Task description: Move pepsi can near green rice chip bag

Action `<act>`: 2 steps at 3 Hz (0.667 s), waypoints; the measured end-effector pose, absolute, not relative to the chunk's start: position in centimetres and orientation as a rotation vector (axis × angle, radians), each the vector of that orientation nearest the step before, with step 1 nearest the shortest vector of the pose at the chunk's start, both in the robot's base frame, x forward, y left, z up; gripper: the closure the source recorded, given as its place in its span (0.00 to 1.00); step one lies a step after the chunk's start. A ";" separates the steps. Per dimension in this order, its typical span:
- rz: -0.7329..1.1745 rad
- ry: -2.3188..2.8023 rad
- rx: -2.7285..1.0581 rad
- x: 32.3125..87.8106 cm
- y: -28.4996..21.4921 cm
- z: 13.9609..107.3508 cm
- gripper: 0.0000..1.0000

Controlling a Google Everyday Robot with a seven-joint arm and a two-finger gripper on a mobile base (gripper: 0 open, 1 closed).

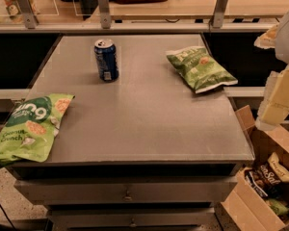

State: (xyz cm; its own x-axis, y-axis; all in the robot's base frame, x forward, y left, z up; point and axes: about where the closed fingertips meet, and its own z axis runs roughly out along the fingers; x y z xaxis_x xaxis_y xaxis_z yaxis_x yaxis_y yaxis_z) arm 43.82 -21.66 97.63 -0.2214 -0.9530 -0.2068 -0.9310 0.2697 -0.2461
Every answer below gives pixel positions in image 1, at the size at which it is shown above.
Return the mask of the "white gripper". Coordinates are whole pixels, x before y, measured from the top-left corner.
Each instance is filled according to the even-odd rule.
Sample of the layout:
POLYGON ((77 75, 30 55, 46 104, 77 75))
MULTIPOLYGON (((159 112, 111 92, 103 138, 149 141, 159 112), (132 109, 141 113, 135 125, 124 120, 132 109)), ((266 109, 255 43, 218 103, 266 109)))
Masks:
MULTIPOLYGON (((289 64, 289 11, 259 36, 254 45, 262 49, 274 48, 276 57, 289 64)), ((272 71, 266 81, 264 98, 257 112, 255 125, 259 130, 271 131, 289 115, 289 65, 281 72, 272 71)))

